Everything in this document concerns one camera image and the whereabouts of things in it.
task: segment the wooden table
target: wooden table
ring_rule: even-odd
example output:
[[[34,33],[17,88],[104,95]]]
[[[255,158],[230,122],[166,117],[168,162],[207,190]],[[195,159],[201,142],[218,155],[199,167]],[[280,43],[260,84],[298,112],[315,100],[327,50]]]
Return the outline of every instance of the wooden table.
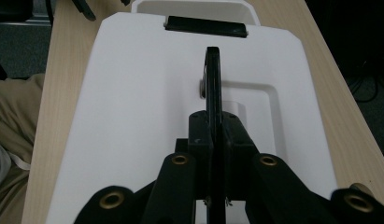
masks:
[[[384,159],[305,1],[249,2],[263,26],[289,30],[305,46],[338,187],[363,183],[384,204]],[[57,1],[22,223],[46,220],[80,85],[101,20],[130,10],[120,0],[89,0],[88,4],[97,21],[87,21],[72,1]]]

